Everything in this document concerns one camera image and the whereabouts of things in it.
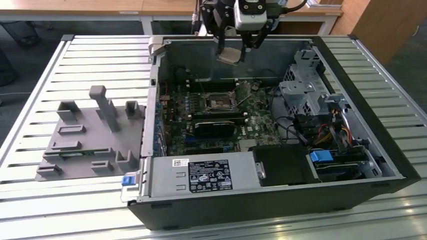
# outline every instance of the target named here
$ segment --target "open computer tower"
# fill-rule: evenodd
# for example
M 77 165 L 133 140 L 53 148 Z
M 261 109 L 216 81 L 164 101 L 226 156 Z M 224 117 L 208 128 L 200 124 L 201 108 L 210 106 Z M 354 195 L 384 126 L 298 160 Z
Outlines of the open computer tower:
M 162 37 L 152 56 L 126 174 L 148 229 L 346 210 L 420 179 L 318 36 L 270 36 L 238 65 L 214 50 L 210 38 Z

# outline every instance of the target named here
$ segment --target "slotted metal surface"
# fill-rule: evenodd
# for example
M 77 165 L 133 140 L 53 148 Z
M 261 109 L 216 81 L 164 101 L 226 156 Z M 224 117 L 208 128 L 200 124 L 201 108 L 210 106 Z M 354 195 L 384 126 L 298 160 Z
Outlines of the slotted metal surface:
M 120 202 L 120 176 L 33 181 L 58 119 L 54 110 L 60 100 L 76 100 L 81 108 L 93 107 L 88 90 L 90 85 L 102 84 L 116 106 L 122 106 L 129 99 L 142 105 L 146 101 L 148 37 L 76 36 L 72 41 L 60 43 L 0 150 L 0 239 L 341 240 L 425 235 L 424 113 L 412 105 L 357 42 L 346 37 L 324 37 L 322 40 L 423 177 L 420 182 L 345 211 L 149 231 Z M 338 92 L 332 77 L 326 77 Z

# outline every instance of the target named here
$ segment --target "white label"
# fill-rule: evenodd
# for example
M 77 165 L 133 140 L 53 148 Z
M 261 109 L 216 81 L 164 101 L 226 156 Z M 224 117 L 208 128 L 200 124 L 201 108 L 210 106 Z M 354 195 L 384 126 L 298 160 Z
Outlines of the white label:
M 172 167 L 186 167 L 188 166 L 188 158 L 182 159 L 173 159 L 172 160 Z
M 138 11 L 120 11 L 120 14 L 138 14 Z

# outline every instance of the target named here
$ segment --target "circuit board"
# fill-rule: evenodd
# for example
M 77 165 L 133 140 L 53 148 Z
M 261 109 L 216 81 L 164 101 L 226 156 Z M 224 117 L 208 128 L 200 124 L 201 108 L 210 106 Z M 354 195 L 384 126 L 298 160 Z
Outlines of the circuit board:
M 169 95 L 160 96 L 166 156 L 242 152 L 253 146 L 280 144 L 268 109 L 270 88 L 253 87 L 252 81 L 236 85 L 226 92 L 189 92 L 178 87 Z M 192 117 L 218 112 L 241 114 L 242 122 L 234 125 L 232 136 L 196 138 Z

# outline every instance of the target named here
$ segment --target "power supply label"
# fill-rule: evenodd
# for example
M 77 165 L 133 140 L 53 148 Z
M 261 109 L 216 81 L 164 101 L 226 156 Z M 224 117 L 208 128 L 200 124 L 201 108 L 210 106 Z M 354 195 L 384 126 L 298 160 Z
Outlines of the power supply label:
M 228 160 L 188 162 L 188 181 L 193 194 L 232 190 Z

